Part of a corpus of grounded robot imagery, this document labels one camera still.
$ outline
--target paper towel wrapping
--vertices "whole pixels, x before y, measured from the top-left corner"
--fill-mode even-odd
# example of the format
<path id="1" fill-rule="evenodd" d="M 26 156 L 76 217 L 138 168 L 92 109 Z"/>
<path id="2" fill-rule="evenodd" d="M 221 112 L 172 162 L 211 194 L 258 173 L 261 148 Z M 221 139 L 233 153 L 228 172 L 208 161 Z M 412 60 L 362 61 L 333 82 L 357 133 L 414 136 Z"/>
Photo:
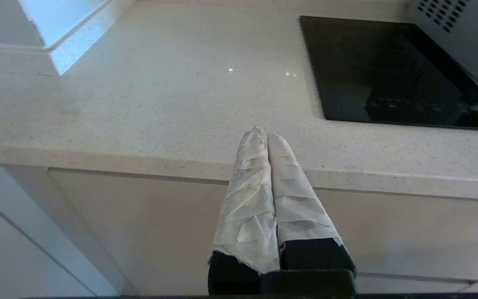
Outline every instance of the paper towel wrapping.
<path id="1" fill-rule="evenodd" d="M 246 132 L 239 144 L 213 250 L 236 257 L 260 274 L 280 269 L 267 137 L 259 126 Z"/>
<path id="2" fill-rule="evenodd" d="M 287 141 L 282 136 L 269 134 L 268 150 L 278 245 L 288 240 L 333 238 L 341 246 L 342 239 Z"/>

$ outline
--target countertop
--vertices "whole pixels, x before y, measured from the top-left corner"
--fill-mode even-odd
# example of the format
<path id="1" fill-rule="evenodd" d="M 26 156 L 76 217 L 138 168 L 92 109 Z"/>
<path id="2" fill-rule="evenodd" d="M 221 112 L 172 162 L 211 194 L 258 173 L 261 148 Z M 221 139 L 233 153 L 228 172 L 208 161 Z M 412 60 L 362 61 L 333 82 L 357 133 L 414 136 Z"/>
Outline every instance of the countertop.
<path id="1" fill-rule="evenodd" d="M 0 74 L 0 163 L 228 180 L 262 125 L 313 187 L 478 199 L 478 131 L 321 113 L 298 16 L 403 21 L 392 7 L 137 2 L 64 76 Z"/>

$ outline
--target black glass cooktop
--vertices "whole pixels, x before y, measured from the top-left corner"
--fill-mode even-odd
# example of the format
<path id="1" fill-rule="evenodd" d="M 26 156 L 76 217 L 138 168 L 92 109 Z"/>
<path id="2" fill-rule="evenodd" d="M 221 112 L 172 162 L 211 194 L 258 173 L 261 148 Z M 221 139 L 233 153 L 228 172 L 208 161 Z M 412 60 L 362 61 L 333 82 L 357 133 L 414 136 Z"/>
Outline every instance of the black glass cooktop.
<path id="1" fill-rule="evenodd" d="M 478 86 L 416 25 L 300 25 L 326 119 L 478 129 Z"/>

